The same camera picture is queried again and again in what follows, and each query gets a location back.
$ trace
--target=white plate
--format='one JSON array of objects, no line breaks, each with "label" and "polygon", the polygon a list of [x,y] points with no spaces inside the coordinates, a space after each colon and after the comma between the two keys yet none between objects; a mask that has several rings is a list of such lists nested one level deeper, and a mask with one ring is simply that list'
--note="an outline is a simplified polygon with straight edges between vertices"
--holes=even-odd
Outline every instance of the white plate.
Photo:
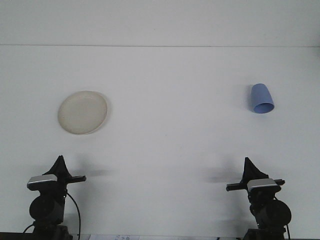
[{"label": "white plate", "polygon": [[94,91],[79,91],[67,97],[58,112],[63,129],[72,134],[88,134],[99,128],[107,116],[107,102]]}]

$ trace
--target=black cable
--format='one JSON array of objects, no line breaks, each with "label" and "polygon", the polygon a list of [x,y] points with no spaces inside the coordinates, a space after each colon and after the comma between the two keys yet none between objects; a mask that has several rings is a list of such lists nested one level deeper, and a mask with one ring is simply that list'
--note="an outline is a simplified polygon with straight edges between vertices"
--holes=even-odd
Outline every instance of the black cable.
[{"label": "black cable", "polygon": [[23,234],[25,234],[26,231],[27,231],[29,228],[31,228],[33,225],[34,225],[34,224],[32,223],[30,226],[27,226],[26,229],[23,231]]},{"label": "black cable", "polygon": [[79,207],[78,207],[78,204],[76,203],[76,201],[74,200],[74,198],[67,192],[66,193],[70,198],[71,200],[74,202],[74,205],[76,207],[76,210],[78,211],[78,216],[79,216],[79,234],[78,234],[78,240],[80,240],[80,234],[81,234],[81,217],[80,217],[80,211],[79,211]]},{"label": "black cable", "polygon": [[290,238],[290,232],[289,232],[289,226],[288,226],[288,225],[286,225],[286,231],[288,232],[288,239],[291,240],[291,238]]}]

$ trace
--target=cup opening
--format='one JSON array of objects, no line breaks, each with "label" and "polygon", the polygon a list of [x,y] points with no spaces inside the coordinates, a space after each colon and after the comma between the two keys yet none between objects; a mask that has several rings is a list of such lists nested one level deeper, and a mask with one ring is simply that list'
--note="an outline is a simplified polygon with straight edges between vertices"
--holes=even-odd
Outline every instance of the cup opening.
[{"label": "cup opening", "polygon": [[257,114],[265,114],[274,109],[274,105],[271,103],[261,103],[254,107],[253,111]]}]

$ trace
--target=cup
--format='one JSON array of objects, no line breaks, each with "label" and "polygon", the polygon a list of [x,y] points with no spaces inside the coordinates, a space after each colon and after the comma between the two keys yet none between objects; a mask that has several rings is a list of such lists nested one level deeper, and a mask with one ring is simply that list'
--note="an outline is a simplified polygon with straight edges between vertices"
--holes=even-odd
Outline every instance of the cup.
[{"label": "cup", "polygon": [[258,83],[252,87],[251,103],[253,111],[257,114],[268,113],[275,107],[267,86],[262,83]]}]

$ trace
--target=white wall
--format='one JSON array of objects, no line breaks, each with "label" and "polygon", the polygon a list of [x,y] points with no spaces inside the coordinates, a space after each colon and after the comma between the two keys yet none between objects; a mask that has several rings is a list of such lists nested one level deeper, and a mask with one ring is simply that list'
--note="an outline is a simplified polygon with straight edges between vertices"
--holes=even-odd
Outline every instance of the white wall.
[{"label": "white wall", "polygon": [[[83,233],[240,237],[255,220],[246,192],[225,187],[248,156],[286,180],[292,237],[319,238],[320,48],[305,47],[319,46],[319,11],[317,0],[1,1],[0,231],[31,224],[26,183],[63,154],[87,175],[68,187]],[[256,83],[273,96],[268,114],[250,110]],[[103,93],[108,116],[78,136],[57,113],[82,90]],[[70,200],[65,224],[77,232]]]},{"label": "white wall", "polygon": [[319,0],[2,0],[1,44],[319,46]]}]

